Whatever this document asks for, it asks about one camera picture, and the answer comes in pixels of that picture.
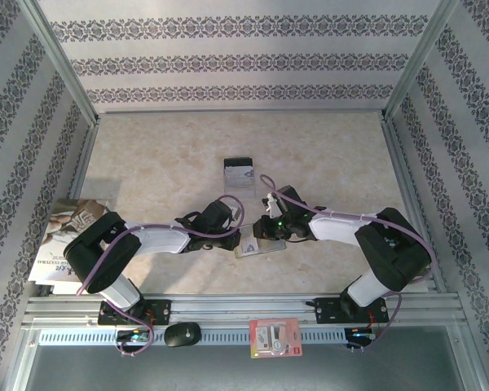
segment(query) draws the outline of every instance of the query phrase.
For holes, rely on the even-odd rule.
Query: striped wallpaper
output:
[[[39,0],[98,112],[382,109],[438,0]]]
[[[0,389],[37,246],[65,197],[88,124],[15,0],[0,0]]]
[[[393,123],[489,379],[489,1],[459,3]]]

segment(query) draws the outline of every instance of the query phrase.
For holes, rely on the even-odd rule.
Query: computer mouse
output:
[[[176,323],[165,330],[165,344],[178,348],[179,346],[192,346],[201,339],[201,327],[194,322]]]

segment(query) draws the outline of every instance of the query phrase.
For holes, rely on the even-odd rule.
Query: beige floor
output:
[[[291,184],[310,205],[403,211],[376,113],[196,112],[103,116],[81,196],[110,199],[126,220],[169,222],[223,192],[222,160],[253,157],[257,174]],[[246,223],[264,214],[246,200]],[[288,244],[235,259],[220,249],[136,257],[124,274],[142,292],[340,292],[368,267],[334,242]]]

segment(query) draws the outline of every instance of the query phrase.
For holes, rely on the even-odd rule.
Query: marble floor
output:
[[[125,220],[170,222],[223,193],[222,161],[251,156],[256,175],[294,186],[310,205],[352,213],[403,201],[375,112],[189,112],[102,116],[81,193],[109,199]],[[245,223],[264,214],[244,200]],[[221,249],[135,257],[124,274],[142,292],[340,292],[367,268],[360,249],[287,244],[236,259]]]

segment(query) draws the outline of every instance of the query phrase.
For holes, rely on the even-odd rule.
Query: wall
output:
[[[393,123],[489,377],[489,1],[458,4]]]
[[[40,0],[98,112],[382,109],[438,0]]]
[[[0,0],[0,384],[52,204],[70,192],[88,125],[15,0]]]

